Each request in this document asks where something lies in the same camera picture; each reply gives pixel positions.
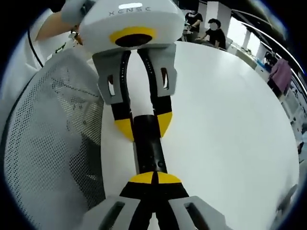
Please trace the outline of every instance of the desk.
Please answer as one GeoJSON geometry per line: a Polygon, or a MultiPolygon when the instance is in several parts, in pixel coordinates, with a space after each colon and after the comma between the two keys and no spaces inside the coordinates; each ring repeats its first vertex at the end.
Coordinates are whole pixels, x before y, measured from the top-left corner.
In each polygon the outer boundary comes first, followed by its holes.
{"type": "MultiPolygon", "coordinates": [[[[190,196],[223,213],[231,229],[268,229],[278,202],[298,182],[289,119],[267,84],[238,57],[176,44],[173,119],[162,139],[168,172],[182,180],[190,196]]],[[[153,114],[136,52],[127,75],[133,114],[153,114]]],[[[107,105],[101,146],[106,195],[118,195],[136,170],[132,143],[116,129],[107,105]]],[[[159,229],[155,218],[149,229],[159,229]]]]}

